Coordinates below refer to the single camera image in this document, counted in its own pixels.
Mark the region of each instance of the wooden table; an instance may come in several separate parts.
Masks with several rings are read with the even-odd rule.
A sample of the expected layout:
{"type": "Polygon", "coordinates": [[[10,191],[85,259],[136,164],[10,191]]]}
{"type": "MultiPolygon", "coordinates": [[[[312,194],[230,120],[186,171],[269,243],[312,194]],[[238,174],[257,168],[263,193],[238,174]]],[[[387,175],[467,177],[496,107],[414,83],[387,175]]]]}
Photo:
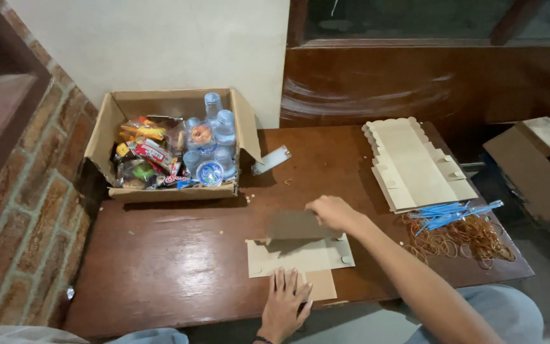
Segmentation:
{"type": "MultiPolygon", "coordinates": [[[[434,127],[424,130],[450,153],[434,127]]],[[[154,327],[184,327],[259,317],[268,279],[248,278],[245,239],[260,238],[276,209],[303,209],[320,195],[336,195],[368,215],[395,242],[408,242],[400,216],[389,212],[372,175],[371,148],[359,126],[273,129],[258,132],[263,155],[286,145],[292,158],[251,176],[250,159],[237,198],[172,203],[102,204],[75,285],[65,330],[94,339],[154,327]]],[[[530,277],[517,256],[480,269],[470,258],[430,257],[430,267],[455,288],[530,277]]],[[[336,301],[382,301],[398,297],[370,254],[349,239],[355,268],[332,271],[336,301]]]]}

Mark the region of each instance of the open cardboard box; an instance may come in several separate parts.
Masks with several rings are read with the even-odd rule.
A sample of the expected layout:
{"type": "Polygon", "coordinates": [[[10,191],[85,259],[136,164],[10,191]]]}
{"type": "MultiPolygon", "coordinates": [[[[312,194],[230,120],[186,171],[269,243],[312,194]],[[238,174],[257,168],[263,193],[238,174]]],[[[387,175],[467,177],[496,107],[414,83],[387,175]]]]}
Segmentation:
{"type": "MultiPolygon", "coordinates": [[[[235,163],[239,168],[240,150],[243,148],[256,161],[260,158],[260,145],[256,133],[254,110],[236,90],[228,88],[204,90],[140,90],[110,92],[105,95],[101,110],[96,119],[84,157],[92,161],[105,179],[114,184],[116,169],[111,162],[114,143],[122,142],[118,135],[120,124],[150,114],[176,118],[205,118],[204,97],[208,92],[216,92],[222,99],[222,106],[235,114],[236,154],[235,163]]],[[[217,187],[193,187],[186,189],[131,190],[109,188],[109,195],[124,203],[180,201],[185,199],[214,199],[235,197],[238,193],[239,175],[233,183],[217,187]]]]}

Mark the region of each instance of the fingers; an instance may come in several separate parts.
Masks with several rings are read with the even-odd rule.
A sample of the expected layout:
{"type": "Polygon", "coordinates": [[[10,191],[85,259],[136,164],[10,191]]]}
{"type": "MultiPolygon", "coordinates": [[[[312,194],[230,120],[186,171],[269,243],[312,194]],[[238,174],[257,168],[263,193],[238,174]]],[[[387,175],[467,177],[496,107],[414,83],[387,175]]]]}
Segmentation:
{"type": "Polygon", "coordinates": [[[313,288],[313,284],[307,283],[303,285],[300,290],[296,291],[295,300],[298,304],[303,303],[309,297],[309,293],[311,293],[311,288],[313,288]]]}
{"type": "Polygon", "coordinates": [[[296,290],[296,281],[298,280],[298,271],[296,268],[292,269],[289,274],[286,274],[286,295],[294,296],[296,290]]]}
{"type": "Polygon", "coordinates": [[[275,273],[269,276],[269,297],[275,293],[275,273]]]}
{"type": "Polygon", "coordinates": [[[301,325],[305,322],[305,320],[309,317],[309,314],[311,314],[311,307],[313,306],[313,300],[309,300],[305,306],[302,308],[301,313],[296,318],[296,324],[298,327],[301,327],[301,325]]]}
{"type": "Polygon", "coordinates": [[[286,290],[286,278],[284,274],[286,273],[283,267],[279,267],[279,270],[277,273],[277,280],[276,280],[276,291],[278,294],[283,294],[286,290]]]}

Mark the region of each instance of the right hand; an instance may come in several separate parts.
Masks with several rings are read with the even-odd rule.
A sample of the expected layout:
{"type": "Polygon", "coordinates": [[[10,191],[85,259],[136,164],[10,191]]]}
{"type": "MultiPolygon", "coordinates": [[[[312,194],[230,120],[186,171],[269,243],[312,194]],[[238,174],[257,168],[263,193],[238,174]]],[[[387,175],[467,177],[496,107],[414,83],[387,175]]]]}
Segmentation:
{"type": "Polygon", "coordinates": [[[340,197],[322,196],[307,203],[305,209],[314,211],[321,223],[333,230],[345,231],[353,236],[361,234],[365,227],[362,225],[364,222],[370,222],[365,215],[352,209],[340,197]]]}

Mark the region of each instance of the brick wall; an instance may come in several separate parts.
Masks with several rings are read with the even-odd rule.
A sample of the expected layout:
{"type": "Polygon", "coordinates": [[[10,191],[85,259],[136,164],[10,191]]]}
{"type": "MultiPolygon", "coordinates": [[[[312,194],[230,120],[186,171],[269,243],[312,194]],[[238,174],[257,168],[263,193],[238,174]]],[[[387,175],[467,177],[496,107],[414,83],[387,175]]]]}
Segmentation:
{"type": "Polygon", "coordinates": [[[81,166],[97,110],[2,0],[0,12],[52,75],[0,172],[0,325],[59,327],[105,186],[81,166]]]}

